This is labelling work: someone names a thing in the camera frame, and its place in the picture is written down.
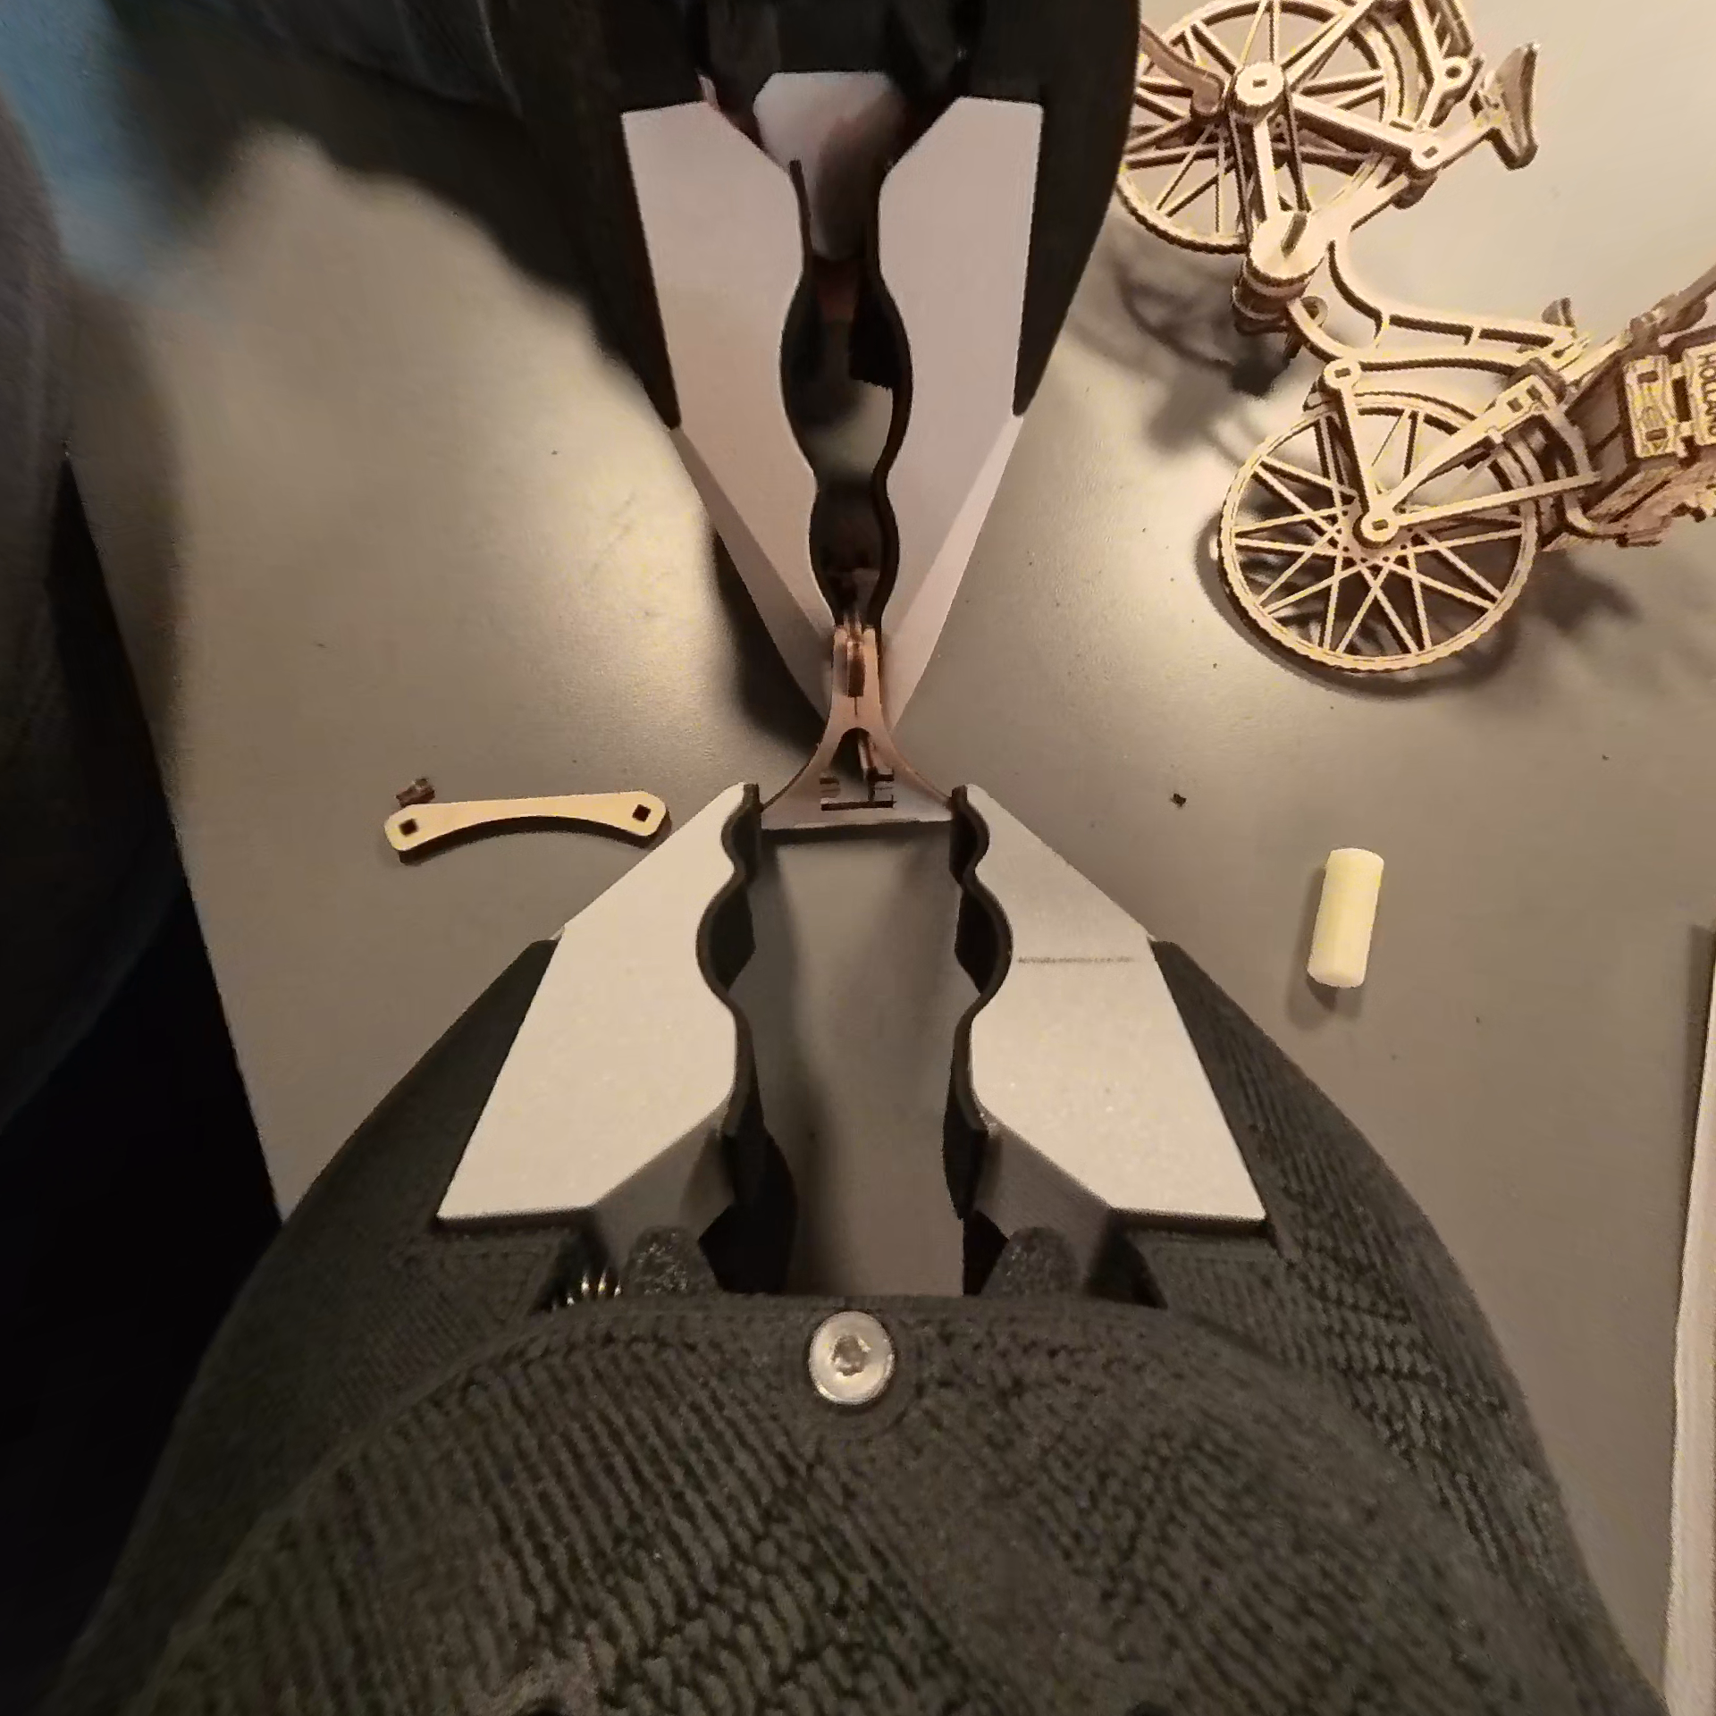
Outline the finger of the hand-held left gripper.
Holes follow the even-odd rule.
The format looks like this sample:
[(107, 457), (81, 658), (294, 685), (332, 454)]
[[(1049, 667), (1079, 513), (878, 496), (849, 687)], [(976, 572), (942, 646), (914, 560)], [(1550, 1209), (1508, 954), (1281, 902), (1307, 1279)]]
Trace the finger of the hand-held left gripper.
[(1043, 108), (956, 98), (888, 172), (874, 268), (897, 379), (877, 465), (892, 572), (885, 707), (908, 708), (951, 616), (1022, 414), (1015, 381)]
[(824, 712), (833, 616), (809, 558), (818, 479), (782, 372), (805, 272), (795, 186), (706, 99), (621, 122), (672, 365), (679, 457), (794, 679)]

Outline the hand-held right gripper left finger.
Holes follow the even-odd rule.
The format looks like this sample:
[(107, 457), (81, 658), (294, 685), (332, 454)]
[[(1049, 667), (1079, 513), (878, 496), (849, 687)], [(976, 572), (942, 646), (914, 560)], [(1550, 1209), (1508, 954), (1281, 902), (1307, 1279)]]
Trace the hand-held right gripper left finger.
[(739, 1025), (700, 934), (739, 876), (728, 837), (755, 798), (725, 788), (565, 923), (439, 1221), (706, 1228), (728, 1202)]

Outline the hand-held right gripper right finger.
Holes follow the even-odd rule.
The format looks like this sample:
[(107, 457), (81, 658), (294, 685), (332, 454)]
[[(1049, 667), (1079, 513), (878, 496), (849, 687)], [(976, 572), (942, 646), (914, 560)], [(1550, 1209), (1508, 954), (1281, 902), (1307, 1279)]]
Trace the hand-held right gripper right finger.
[(1232, 1126), (1150, 934), (995, 795), (953, 797), (955, 1209), (1000, 1234), (1261, 1232)]

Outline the wooden model stand assembly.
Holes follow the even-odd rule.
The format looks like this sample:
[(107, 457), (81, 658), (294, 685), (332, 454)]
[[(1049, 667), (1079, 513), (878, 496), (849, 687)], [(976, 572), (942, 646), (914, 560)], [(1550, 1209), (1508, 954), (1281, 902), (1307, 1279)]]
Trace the wooden model stand assembly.
[(762, 833), (809, 837), (944, 822), (953, 815), (951, 797), (908, 762), (888, 717), (885, 649), (873, 622), (881, 590), (874, 567), (853, 567), (842, 580), (825, 726), (802, 772), (762, 805)]

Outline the person's left forearm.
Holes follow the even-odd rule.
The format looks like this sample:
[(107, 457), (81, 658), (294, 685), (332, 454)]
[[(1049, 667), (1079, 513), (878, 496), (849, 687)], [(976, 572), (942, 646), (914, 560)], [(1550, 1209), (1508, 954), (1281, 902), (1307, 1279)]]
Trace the person's left forearm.
[(305, 46), (378, 71), (419, 94), (518, 119), (508, 66), (512, 1), (290, 1), (282, 21)]

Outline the wooden bicycle model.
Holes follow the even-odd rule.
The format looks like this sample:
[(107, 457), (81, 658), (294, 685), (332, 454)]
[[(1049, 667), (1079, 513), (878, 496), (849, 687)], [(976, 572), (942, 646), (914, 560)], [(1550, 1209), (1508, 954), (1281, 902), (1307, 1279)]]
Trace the wooden bicycle model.
[(1712, 518), (1712, 270), (1621, 330), (1364, 286), (1352, 241), (1476, 150), (1539, 153), (1539, 44), (1486, 60), (1469, 4), (1200, 4), (1141, 24), (1118, 195), (1237, 258), (1237, 330), (1305, 351), (1301, 414), (1215, 516), (1232, 607), (1283, 655), (1417, 673), (1510, 616), (1540, 555)]

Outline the curved wooden strip part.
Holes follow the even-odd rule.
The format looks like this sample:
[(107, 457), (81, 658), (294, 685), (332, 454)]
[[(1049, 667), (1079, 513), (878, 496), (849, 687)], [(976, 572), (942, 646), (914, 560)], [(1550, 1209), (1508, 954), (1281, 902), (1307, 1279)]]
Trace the curved wooden strip part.
[(644, 788), (565, 792), (549, 797), (400, 803), (382, 835), (403, 860), (446, 845), (528, 830), (586, 830), (628, 843), (650, 843), (671, 824), (667, 803)]

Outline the pale wax cylinder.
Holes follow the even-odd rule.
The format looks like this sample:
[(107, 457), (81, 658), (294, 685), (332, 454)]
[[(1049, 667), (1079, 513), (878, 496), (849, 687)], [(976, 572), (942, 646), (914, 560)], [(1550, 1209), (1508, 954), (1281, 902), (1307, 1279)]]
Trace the pale wax cylinder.
[(1386, 862), (1365, 847), (1337, 847), (1325, 860), (1307, 979), (1326, 990), (1357, 990), (1367, 980), (1380, 919)]

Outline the person's dark trousers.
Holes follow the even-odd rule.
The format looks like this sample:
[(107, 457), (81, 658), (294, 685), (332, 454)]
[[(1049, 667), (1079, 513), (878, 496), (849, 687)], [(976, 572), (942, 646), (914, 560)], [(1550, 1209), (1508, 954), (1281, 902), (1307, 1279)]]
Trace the person's dark trousers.
[(2, 1698), (32, 1711), (280, 1229), (187, 884), (5, 1128), (2, 1217)]

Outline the person's torso in knit sweater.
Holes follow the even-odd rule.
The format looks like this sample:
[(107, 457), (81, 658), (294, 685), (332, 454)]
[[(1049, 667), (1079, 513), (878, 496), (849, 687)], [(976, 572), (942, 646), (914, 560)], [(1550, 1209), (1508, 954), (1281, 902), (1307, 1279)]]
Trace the person's torso in knit sweater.
[(75, 484), (72, 277), (2, 117), (2, 1116), (33, 1102), (183, 886), (156, 752)]

